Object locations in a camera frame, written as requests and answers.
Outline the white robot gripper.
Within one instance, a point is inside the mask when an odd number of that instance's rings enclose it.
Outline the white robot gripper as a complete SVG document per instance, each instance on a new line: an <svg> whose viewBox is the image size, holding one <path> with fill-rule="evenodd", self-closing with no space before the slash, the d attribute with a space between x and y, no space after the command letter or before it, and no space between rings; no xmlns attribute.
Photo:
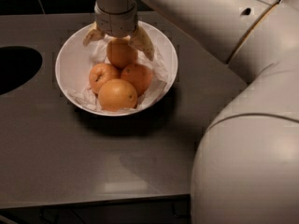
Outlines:
<svg viewBox="0 0 299 224"><path fill-rule="evenodd" d="M98 5L94 6L95 22L91 25L83 39L83 45L87 47L93 41L102 40L105 35L123 38L130 36L129 46L142 51L152 61L155 49L149 35L143 27L137 25L137 7L121 13L104 11Z"/></svg>

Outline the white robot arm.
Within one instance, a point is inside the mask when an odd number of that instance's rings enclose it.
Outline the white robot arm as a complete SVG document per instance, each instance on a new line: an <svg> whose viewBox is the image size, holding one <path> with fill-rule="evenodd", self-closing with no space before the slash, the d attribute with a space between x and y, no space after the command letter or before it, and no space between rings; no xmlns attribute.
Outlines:
<svg viewBox="0 0 299 224"><path fill-rule="evenodd" d="M296 0L144 0L185 32L179 114L159 137L98 121L96 201L189 194L192 224L298 224Z"/></svg>

